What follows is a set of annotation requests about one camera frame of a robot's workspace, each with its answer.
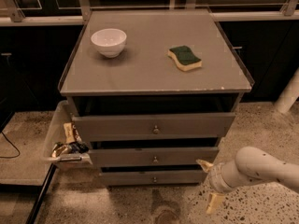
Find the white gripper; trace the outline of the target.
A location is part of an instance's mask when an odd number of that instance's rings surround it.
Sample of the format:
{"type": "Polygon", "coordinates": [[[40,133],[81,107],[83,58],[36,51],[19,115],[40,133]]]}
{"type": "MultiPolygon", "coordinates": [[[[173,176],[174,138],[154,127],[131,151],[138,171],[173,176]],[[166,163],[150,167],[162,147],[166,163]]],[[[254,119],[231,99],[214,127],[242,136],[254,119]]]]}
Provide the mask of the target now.
{"type": "Polygon", "coordinates": [[[208,181],[210,186],[216,192],[210,192],[208,195],[208,204],[206,207],[206,213],[208,215],[213,214],[217,208],[222,204],[225,195],[224,193],[229,193],[234,189],[231,188],[225,181],[222,176],[221,167],[223,163],[214,165],[211,162],[197,159],[196,162],[201,166],[205,173],[208,173],[208,181]]]}

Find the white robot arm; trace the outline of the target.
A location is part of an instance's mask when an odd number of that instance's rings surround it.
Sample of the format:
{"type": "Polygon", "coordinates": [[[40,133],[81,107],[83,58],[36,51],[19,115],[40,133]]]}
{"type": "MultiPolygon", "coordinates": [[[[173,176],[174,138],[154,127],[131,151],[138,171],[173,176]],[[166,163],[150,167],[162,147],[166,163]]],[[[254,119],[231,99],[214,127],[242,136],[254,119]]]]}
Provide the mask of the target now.
{"type": "Polygon", "coordinates": [[[299,165],[281,161],[257,147],[242,147],[228,162],[213,164],[197,159],[207,173],[212,191],[208,195],[206,212],[213,214],[227,193],[239,187],[277,182],[299,192],[299,165]]]}

